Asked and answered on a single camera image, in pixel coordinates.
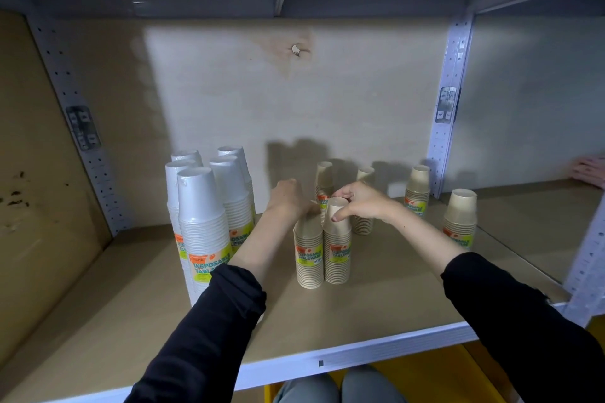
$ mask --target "gray pants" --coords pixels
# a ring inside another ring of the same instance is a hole
[[[350,369],[344,376],[342,397],[328,374],[292,379],[273,403],[407,403],[393,384],[368,365]]]

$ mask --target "metal shelf frame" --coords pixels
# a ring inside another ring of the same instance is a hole
[[[476,16],[605,15],[605,0],[0,0],[0,10],[23,14],[32,31],[55,89],[74,143],[105,218],[114,236],[130,227],[127,207],[117,192],[102,138],[85,147],[70,109],[88,108],[79,92],[77,71],[62,47],[57,18],[400,18],[449,17],[427,160],[431,164],[431,192],[442,192],[452,131]],[[605,314],[605,196],[577,254],[564,287],[570,302],[557,305],[570,320],[585,326],[592,315]],[[366,343],[316,350],[241,366],[236,389],[246,389],[293,377],[385,360],[436,347],[471,341],[476,336],[467,323],[406,333]],[[130,388],[63,400],[123,401]]]

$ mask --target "cup label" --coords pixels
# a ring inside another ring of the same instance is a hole
[[[252,232],[253,228],[254,228],[254,224],[252,222],[250,222],[240,228],[236,228],[234,230],[229,230],[229,238],[231,239],[231,248],[233,249],[233,251],[231,252],[232,255],[235,255],[235,253],[238,251],[238,249],[241,247],[241,245],[246,241],[246,239],[248,239],[248,236],[250,236],[250,233]]]
[[[176,239],[177,241],[178,256],[181,257],[183,260],[187,260],[187,251],[185,250],[185,242],[183,242],[183,236],[174,233],[174,239]]]
[[[450,231],[447,228],[443,229],[443,233],[458,242],[458,244],[463,247],[469,248],[473,245],[474,234],[458,234],[457,232]]]
[[[351,256],[351,242],[344,245],[329,244],[328,261],[332,263],[346,263]]]
[[[328,207],[328,200],[329,200],[330,196],[327,196],[325,194],[318,194],[317,195],[317,202],[320,204],[320,207],[322,209],[325,209]]]
[[[405,198],[404,202],[405,206],[419,217],[423,217],[424,212],[427,211],[427,201],[418,202]]]
[[[297,250],[297,263],[303,266],[313,268],[324,264],[324,246],[319,244],[317,247],[301,247],[295,245]]]
[[[196,282],[210,282],[210,274],[219,264],[231,260],[231,242],[222,250],[209,255],[189,255],[189,267],[193,280]]]

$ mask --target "stack of white cups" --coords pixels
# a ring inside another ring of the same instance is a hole
[[[321,224],[324,224],[328,199],[333,193],[333,165],[329,161],[321,161],[317,163],[317,172],[315,172],[315,196],[321,208]]]
[[[357,171],[357,180],[361,180],[369,186],[374,186],[374,168],[360,167]],[[355,234],[369,234],[374,228],[374,219],[366,219],[363,217],[353,217],[353,232]]]
[[[443,232],[461,246],[473,245],[477,228],[477,193],[463,188],[452,190],[448,209],[443,216]]]
[[[187,285],[187,293],[189,294],[189,302],[191,306],[197,300],[195,296],[195,289],[193,288],[193,276],[189,269],[189,255],[183,242],[183,235],[181,234],[181,226],[178,224],[178,185],[177,185],[177,173],[188,167],[197,166],[197,162],[193,159],[180,159],[178,161],[171,161],[166,164],[166,188],[168,190],[168,214],[170,215],[170,222],[172,223],[172,231],[174,232],[174,239],[177,241],[178,256],[180,257],[181,267],[183,268],[183,275],[185,276],[185,285]]]
[[[349,203],[344,198],[328,200],[324,220],[324,276],[331,284],[344,284],[351,274],[351,222],[349,218],[336,223],[333,215]]]
[[[254,206],[254,188],[252,187],[252,177],[248,171],[248,163],[246,163],[246,154],[244,153],[244,147],[240,145],[225,145],[224,147],[218,147],[218,155],[233,155],[237,157],[241,173],[244,176],[244,182],[246,188],[250,194],[250,208],[252,210],[252,221],[256,223],[256,208]]]
[[[178,224],[189,254],[196,295],[208,288],[211,272],[231,259],[229,225],[212,169],[189,167],[177,174]]]
[[[405,206],[420,217],[424,217],[427,212],[428,196],[431,192],[430,171],[424,164],[414,166],[405,186]]]
[[[212,158],[210,168],[214,172],[218,195],[227,214],[232,255],[235,255],[254,228],[250,194],[234,155]]]
[[[308,214],[294,227],[294,256],[297,280],[303,288],[314,289],[324,281],[324,246],[320,216]]]
[[[170,158],[173,161],[178,161],[180,159],[192,159],[193,161],[196,162],[196,164],[198,166],[203,166],[203,164],[201,163],[200,152],[197,151],[197,150],[179,150],[179,151],[175,151],[173,154],[170,155]]]

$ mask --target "black sleeve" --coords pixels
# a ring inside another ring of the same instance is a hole
[[[605,402],[605,356],[538,290],[479,254],[454,258],[445,295],[502,366],[525,403]]]
[[[125,400],[229,403],[266,294],[248,270],[222,264]]]

